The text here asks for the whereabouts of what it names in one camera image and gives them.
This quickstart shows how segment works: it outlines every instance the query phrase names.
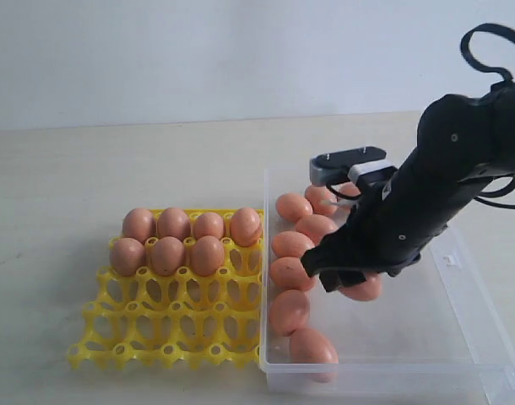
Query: yellow plastic egg tray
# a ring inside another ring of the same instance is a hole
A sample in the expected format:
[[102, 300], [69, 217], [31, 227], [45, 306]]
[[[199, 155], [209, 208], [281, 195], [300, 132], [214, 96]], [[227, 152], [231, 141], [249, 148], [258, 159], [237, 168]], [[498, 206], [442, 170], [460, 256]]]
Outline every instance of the yellow plastic egg tray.
[[[156, 218], [162, 212], [151, 211]], [[147, 266], [135, 276], [121, 277], [109, 266], [97, 271], [98, 293], [83, 308], [84, 334], [68, 350], [74, 369], [84, 360], [118, 369], [132, 359], [144, 365], [160, 361], [165, 367], [186, 361], [193, 369], [203, 361], [240, 367], [258, 362], [263, 237], [255, 246], [237, 246], [229, 234], [235, 209], [185, 209], [192, 232], [198, 216], [211, 211], [222, 216], [226, 233], [224, 265], [216, 274], [204, 278], [192, 272], [193, 237], [183, 241], [186, 265], [172, 276], [150, 268], [155, 237], [145, 241]], [[263, 210], [256, 211], [263, 223]]]

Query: robotic arm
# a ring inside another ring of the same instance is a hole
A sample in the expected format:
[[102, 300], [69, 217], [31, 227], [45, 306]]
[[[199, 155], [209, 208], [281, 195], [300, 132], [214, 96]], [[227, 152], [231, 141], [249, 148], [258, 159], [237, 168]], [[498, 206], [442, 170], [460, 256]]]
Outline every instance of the robotic arm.
[[[326, 291], [362, 283], [366, 271], [397, 276], [420, 260], [425, 246], [472, 200], [515, 209], [485, 199], [515, 188], [515, 82], [503, 67], [487, 67], [472, 56], [469, 40], [478, 31], [514, 44], [515, 31], [483, 24], [460, 44], [470, 66], [499, 73], [502, 81], [479, 99], [448, 94], [432, 103], [420, 118], [416, 148], [399, 168], [373, 147], [311, 160], [311, 183], [353, 203], [346, 223], [301, 258], [306, 273], [319, 274]], [[508, 186], [483, 192], [502, 177], [512, 179]], [[347, 181], [359, 188], [358, 197], [333, 189]]]

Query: egg tray cup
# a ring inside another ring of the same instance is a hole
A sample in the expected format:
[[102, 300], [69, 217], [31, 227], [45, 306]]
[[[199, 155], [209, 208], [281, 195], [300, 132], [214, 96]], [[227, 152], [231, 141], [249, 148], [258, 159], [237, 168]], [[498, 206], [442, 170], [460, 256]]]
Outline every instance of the egg tray cup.
[[[151, 209], [158, 218], [163, 210]], [[237, 367], [259, 361], [259, 316], [263, 263], [263, 237], [250, 247], [230, 238], [230, 219], [236, 209], [184, 209], [193, 224], [201, 213], [218, 213], [225, 222], [225, 260], [209, 277], [192, 271], [189, 252], [193, 237], [183, 241], [185, 266], [163, 277], [150, 266], [150, 250], [158, 238], [145, 241], [147, 265], [132, 277], [112, 267], [98, 269], [95, 300], [82, 314], [84, 333], [67, 353], [73, 369], [84, 360], [105, 369], [123, 369], [130, 360], [146, 366], [160, 362], [166, 368], [186, 361], [197, 369], [203, 361]], [[256, 210], [262, 219], [263, 210]], [[110, 249], [119, 239], [110, 240]]]

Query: white background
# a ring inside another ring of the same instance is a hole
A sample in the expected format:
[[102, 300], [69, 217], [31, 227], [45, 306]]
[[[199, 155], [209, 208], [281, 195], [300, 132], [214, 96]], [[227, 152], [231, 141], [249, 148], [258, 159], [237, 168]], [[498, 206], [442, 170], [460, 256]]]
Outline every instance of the white background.
[[484, 22], [515, 0], [0, 0], [0, 129], [420, 110], [496, 80]]

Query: egg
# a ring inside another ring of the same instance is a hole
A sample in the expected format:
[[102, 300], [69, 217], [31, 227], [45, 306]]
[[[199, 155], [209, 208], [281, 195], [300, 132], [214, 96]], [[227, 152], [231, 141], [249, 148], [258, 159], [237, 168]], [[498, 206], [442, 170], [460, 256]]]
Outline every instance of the egg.
[[[310, 327], [297, 329], [290, 336], [290, 357], [294, 363], [337, 364], [339, 355], [330, 340]], [[331, 382], [335, 373], [316, 373], [311, 378], [316, 382]]]
[[190, 218], [180, 208], [166, 208], [158, 217], [156, 229], [159, 238], [173, 236], [178, 240], [184, 240], [190, 236]]
[[336, 203], [336, 196], [327, 187], [308, 186], [305, 190], [305, 197], [312, 205], [314, 213], [330, 217], [336, 212], [337, 207], [335, 205], [326, 203]]
[[155, 236], [155, 215], [146, 208], [134, 208], [122, 221], [122, 237], [134, 238], [141, 243]]
[[207, 235], [222, 239], [224, 233], [224, 220], [217, 213], [202, 213], [193, 225], [193, 237], [196, 239]]
[[[361, 194], [361, 191], [352, 182], [345, 183], [340, 186], [339, 192], [348, 197], [357, 197], [359, 194]], [[336, 200], [343, 201], [343, 198], [337, 197]], [[342, 209], [347, 212], [351, 211], [351, 207], [348, 206], [342, 207]]]
[[182, 242], [173, 236], [158, 240], [150, 250], [152, 270], [160, 276], [171, 276], [184, 266], [186, 249]]
[[277, 198], [275, 206], [278, 215], [292, 223], [312, 214], [312, 205], [306, 198], [296, 192], [282, 194]]
[[271, 243], [271, 248], [276, 257], [289, 256], [300, 259], [305, 251], [313, 247], [314, 243], [308, 236], [300, 232], [295, 232], [294, 230], [280, 232], [274, 237]]
[[111, 248], [109, 261], [115, 273], [123, 277], [133, 276], [145, 265], [145, 246], [133, 238], [121, 238]]
[[274, 332], [289, 336], [304, 327], [310, 316], [310, 300], [298, 289], [288, 289], [280, 293], [268, 309], [268, 321]]
[[261, 217], [255, 209], [240, 208], [231, 217], [230, 237], [239, 246], [255, 245], [261, 238], [262, 232]]
[[224, 264], [224, 244], [214, 236], [207, 235], [198, 239], [190, 253], [190, 265], [198, 276], [213, 275]]
[[319, 245], [326, 234], [333, 233], [338, 228], [331, 218], [316, 213], [302, 217], [295, 225], [295, 230], [308, 236], [314, 245]]
[[372, 301], [382, 294], [382, 277], [378, 273], [365, 273], [366, 281], [351, 287], [343, 287], [339, 292], [356, 301]]
[[308, 291], [316, 285], [316, 278], [308, 277], [301, 260], [296, 257], [281, 257], [271, 263], [268, 274], [281, 289]]

